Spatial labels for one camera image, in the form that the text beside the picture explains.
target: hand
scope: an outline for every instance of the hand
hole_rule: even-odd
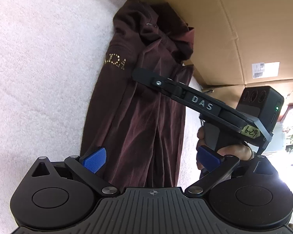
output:
[[[197,146],[206,145],[204,141],[204,127],[200,127],[199,131],[197,132],[197,137],[199,138],[199,141],[197,142]],[[227,147],[223,147],[217,151],[218,154],[224,156],[224,155],[234,155],[238,157],[240,160],[250,160],[252,157],[252,150],[243,145],[243,144],[237,144],[237,145],[230,145]],[[202,170],[204,167],[203,165],[197,161],[197,168],[199,170]]]

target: handwritten label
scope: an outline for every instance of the handwritten label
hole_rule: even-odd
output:
[[[241,134],[244,134],[250,138],[257,138],[259,136],[261,136],[261,133],[259,131],[259,129],[252,127],[250,125],[246,125],[242,130],[241,130]]]

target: maroon hoodie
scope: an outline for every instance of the maroon hoodie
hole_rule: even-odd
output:
[[[116,187],[177,185],[185,107],[131,79],[135,68],[189,84],[194,29],[168,4],[127,1],[114,17],[115,34],[94,88],[81,155],[103,146],[97,175]]]

